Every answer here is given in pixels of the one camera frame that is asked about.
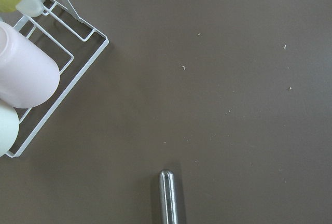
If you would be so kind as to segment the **pink plastic cup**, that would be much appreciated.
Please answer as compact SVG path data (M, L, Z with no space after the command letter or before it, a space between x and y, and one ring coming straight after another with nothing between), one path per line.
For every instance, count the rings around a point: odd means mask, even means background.
M56 62L1 22L1 100L15 108L32 108L47 101L59 82Z

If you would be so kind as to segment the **pale green plastic cup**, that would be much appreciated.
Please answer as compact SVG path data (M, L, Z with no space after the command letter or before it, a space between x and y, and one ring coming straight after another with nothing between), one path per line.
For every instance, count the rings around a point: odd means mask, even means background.
M1 100L1 157L10 150L19 132L19 118L15 109Z

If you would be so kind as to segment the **steel muddler black tip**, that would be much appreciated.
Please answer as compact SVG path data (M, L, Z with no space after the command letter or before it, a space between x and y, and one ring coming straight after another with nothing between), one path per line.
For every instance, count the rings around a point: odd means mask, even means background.
M179 223L174 173L162 170L159 173L159 194L162 223Z

